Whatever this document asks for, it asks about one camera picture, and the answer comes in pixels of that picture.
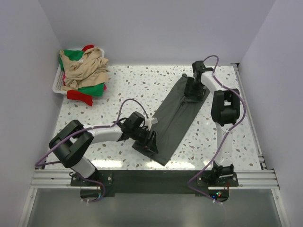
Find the dark grey t shirt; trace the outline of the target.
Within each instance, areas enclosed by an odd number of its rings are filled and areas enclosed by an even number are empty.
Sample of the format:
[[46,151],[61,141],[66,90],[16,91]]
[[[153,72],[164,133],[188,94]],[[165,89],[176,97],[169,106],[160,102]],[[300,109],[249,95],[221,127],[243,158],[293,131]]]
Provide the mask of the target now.
[[210,94],[210,91],[203,87],[202,100],[196,101],[186,97],[184,91],[188,80],[193,78],[182,74],[154,113],[153,117],[158,122],[151,128],[156,132],[156,136],[150,149],[142,148],[137,141],[132,145],[136,151],[162,166],[165,166],[173,156]]

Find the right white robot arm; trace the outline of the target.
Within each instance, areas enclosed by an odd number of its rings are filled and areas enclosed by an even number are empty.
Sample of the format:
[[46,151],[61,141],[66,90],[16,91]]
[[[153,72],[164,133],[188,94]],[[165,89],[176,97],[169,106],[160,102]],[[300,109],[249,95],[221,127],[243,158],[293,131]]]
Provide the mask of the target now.
[[187,79],[184,95],[187,101],[198,102],[213,95],[211,118],[217,130],[217,151],[210,171],[204,171],[199,178],[209,185],[223,185],[234,174],[232,160],[232,132],[230,128],[240,117],[240,99],[237,89],[228,90],[213,76],[214,69],[206,67],[203,61],[192,64],[193,77]]

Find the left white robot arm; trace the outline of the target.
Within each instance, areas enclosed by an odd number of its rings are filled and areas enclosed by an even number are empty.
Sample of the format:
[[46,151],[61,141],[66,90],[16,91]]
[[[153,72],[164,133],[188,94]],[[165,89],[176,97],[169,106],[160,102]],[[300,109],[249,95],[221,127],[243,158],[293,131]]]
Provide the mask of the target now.
[[133,112],[129,117],[118,119],[111,125],[87,128],[78,120],[73,120],[50,141],[49,148],[65,168],[75,172],[72,178],[76,182],[100,185],[106,182],[105,178],[84,156],[89,146],[106,141],[133,139],[132,147],[138,152],[157,154],[156,132],[152,130],[157,122],[157,118],[145,118],[139,112]]

